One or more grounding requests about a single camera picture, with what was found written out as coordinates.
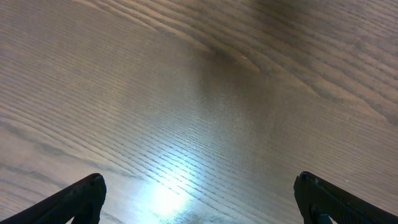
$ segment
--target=wooden surface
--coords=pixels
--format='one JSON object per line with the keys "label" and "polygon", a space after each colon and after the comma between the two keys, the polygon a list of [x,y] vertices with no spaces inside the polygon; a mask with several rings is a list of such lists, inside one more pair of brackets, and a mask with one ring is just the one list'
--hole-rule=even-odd
{"label": "wooden surface", "polygon": [[0,8],[0,220],[93,172],[102,223],[302,223],[303,170],[398,214],[396,1]]}

